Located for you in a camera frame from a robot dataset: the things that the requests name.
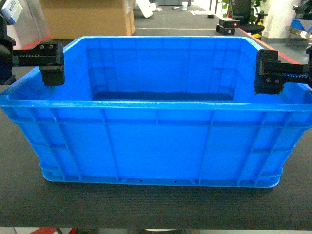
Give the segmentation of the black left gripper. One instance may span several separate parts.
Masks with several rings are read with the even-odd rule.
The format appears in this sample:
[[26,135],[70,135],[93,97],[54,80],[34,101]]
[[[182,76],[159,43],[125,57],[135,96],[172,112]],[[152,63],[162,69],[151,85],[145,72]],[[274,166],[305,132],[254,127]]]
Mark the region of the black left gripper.
[[41,43],[32,49],[13,50],[15,67],[38,67],[45,86],[65,83],[64,51],[61,43]]

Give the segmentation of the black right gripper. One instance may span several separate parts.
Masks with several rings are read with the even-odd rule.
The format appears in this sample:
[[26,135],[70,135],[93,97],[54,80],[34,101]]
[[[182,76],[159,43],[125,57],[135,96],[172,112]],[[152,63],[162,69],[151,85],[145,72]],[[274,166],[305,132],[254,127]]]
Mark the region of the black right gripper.
[[307,64],[282,63],[278,52],[261,49],[257,52],[256,72],[253,82],[256,94],[280,94],[285,83],[299,83],[312,86],[312,50],[306,49]]

